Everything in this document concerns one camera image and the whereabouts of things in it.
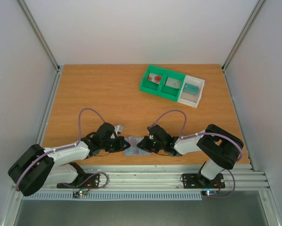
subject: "red marking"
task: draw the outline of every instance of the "red marking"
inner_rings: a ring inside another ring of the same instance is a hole
[[[160,75],[155,76],[154,81],[160,82],[161,81],[161,76]]]

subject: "metal frame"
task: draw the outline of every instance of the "metal frame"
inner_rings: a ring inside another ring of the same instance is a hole
[[[257,1],[257,3],[255,5],[254,9],[252,10],[252,12],[251,12],[247,22],[245,23],[243,29],[241,30],[241,33],[239,34],[239,36],[238,36],[238,38],[237,38],[237,40],[236,40],[236,42],[235,42],[231,52],[229,53],[228,57],[226,58],[226,61],[225,61],[224,65],[222,66],[223,69],[226,69],[229,66],[233,56],[235,55],[235,53],[236,53],[237,49],[239,48],[240,44],[242,43],[245,35],[249,31],[251,25],[255,21],[258,13],[262,9],[265,1],[266,0],[258,0]]]
[[[55,77],[54,77],[54,80],[53,80],[53,83],[50,88],[49,95],[46,101],[46,105],[44,107],[42,117],[41,117],[38,129],[37,129],[37,133],[34,139],[35,144],[42,144],[43,142],[43,139],[46,133],[46,129],[48,126],[48,120],[49,120],[49,117],[52,111],[52,107],[54,104],[55,96],[57,93],[57,89],[58,89],[58,85],[61,79],[61,74],[62,74],[63,69],[64,69],[64,66],[61,66],[58,69],[57,73],[55,74]]]
[[[47,99],[46,106],[43,111],[43,115],[39,124],[38,132],[35,137],[35,143],[42,144],[44,139],[45,131],[47,128],[49,116],[52,110],[52,106],[54,103],[54,99],[56,96],[56,91],[61,79],[63,67],[59,67],[52,52],[50,51],[45,39],[43,38],[33,16],[31,15],[27,4],[24,0],[17,0],[20,7],[22,8],[24,14],[27,16],[28,21],[30,22],[34,32],[39,38],[41,44],[43,45],[47,55],[49,56],[52,64],[57,70],[54,81],[52,83],[49,96]],[[232,103],[234,106],[234,110],[237,115],[238,123],[240,125],[242,136],[244,137],[244,132],[242,130],[240,118],[237,114],[236,105],[234,103],[234,98],[231,93],[230,85],[226,78],[226,68],[230,64],[235,52],[238,47],[242,43],[246,33],[250,29],[253,24],[255,18],[257,17],[259,11],[261,10],[265,0],[258,0],[251,15],[249,16],[245,26],[243,27],[236,43],[234,44],[230,54],[228,55],[224,65],[223,71],[224,76],[227,82],[227,86],[230,92],[230,96],[232,99]],[[250,162],[254,169],[256,168],[256,164],[254,160],[251,158],[250,153]],[[259,195],[261,198],[261,203],[263,205],[267,221],[270,226],[282,226],[282,222],[280,219],[280,215],[276,204],[274,202],[273,195],[271,193],[267,178],[264,172],[253,171],[251,165],[236,165],[232,170],[234,177],[236,179],[236,190],[239,191],[259,191]],[[183,184],[180,181],[180,176],[182,173],[196,173],[200,169],[200,165],[145,165],[145,166],[83,166],[85,171],[96,172],[96,171],[104,171],[110,176],[110,183],[105,189],[102,191],[97,191],[97,193],[103,192],[119,192],[119,191],[142,191],[142,192],[167,192],[167,193],[177,193],[177,192],[185,192],[183,189]],[[233,180],[229,173],[224,173],[224,179],[226,181],[226,188],[223,189],[225,191],[230,191],[233,186]],[[56,187],[43,188],[40,192],[64,192],[64,189],[57,189]],[[19,210],[20,202],[23,198],[23,195],[19,192],[16,192],[14,186],[11,188],[11,192],[8,197],[7,205],[5,208],[5,212],[0,223],[0,226],[13,226],[16,220],[17,212]]]
[[[32,16],[32,14],[31,14],[31,12],[30,12],[30,10],[29,10],[25,0],[17,0],[17,2],[19,4],[19,6],[22,8],[22,10],[23,10],[25,16],[27,17],[27,19],[28,19],[32,29],[34,30],[37,38],[39,39],[39,41],[42,44],[43,48],[45,49],[48,57],[50,58],[53,66],[55,67],[56,71],[58,71],[58,69],[59,69],[58,63],[55,60],[55,57],[53,56],[53,54],[52,54],[52,52],[51,52],[51,50],[50,50],[46,40],[42,36],[42,34],[40,32],[40,29],[38,28],[38,26],[37,26],[37,24],[36,24],[36,22],[35,22],[35,20],[34,20],[34,18]]]
[[[234,107],[234,110],[235,110],[235,114],[236,114],[236,118],[237,118],[237,121],[238,121],[238,124],[239,124],[239,128],[240,128],[240,131],[241,131],[241,134],[242,134],[242,137],[243,137],[244,146],[245,146],[245,148],[247,150],[247,154],[248,154],[248,157],[249,157],[249,160],[250,160],[250,164],[252,165],[253,170],[256,170],[257,169],[257,164],[256,164],[256,161],[255,161],[255,158],[249,152],[249,146],[248,146],[248,144],[246,142],[246,139],[245,139],[244,131],[242,129],[241,120],[240,120],[240,117],[238,115],[237,106],[235,104],[234,97],[232,95],[231,86],[230,86],[229,80],[227,79],[227,75],[226,75],[226,70],[225,69],[223,70],[223,73],[224,73],[224,77],[225,77],[225,80],[226,80],[226,86],[227,86],[227,88],[229,90],[231,101],[232,101],[232,104],[233,104],[233,107]]]

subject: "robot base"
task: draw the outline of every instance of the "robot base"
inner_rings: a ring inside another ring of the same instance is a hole
[[[181,181],[183,182],[184,189],[192,189],[192,188],[219,188],[219,185],[214,181],[217,181],[220,184],[221,188],[225,188],[224,177],[221,173],[218,173],[213,181],[211,181],[207,186],[203,186],[202,183],[199,182],[197,173],[184,173],[181,176]]]

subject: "wooden tabletop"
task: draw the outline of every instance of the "wooden tabletop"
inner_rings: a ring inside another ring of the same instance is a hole
[[[157,65],[205,80],[202,98],[192,108],[139,90],[148,65],[65,65],[54,101],[43,147],[56,147],[78,139],[78,114],[82,108],[97,110],[106,122],[124,126],[122,136],[143,137],[161,114],[179,109],[187,115],[183,135],[204,130],[216,124],[242,139],[232,101],[220,65]],[[178,136],[184,117],[178,112],[164,116],[159,125],[172,136]],[[82,114],[82,135],[97,131],[101,119],[91,111]],[[249,163],[245,148],[244,158],[238,163]],[[181,157],[147,156],[129,157],[124,152],[106,157],[92,157],[77,161],[89,165],[165,165],[203,164],[209,158],[204,152],[189,153]]]

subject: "vent grille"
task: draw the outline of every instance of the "vent grille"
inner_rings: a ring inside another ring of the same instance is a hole
[[[200,192],[115,192],[115,191],[91,191],[87,195],[75,198],[73,192],[68,191],[39,191],[23,200],[81,200],[81,201],[135,201],[135,200],[201,200]]]

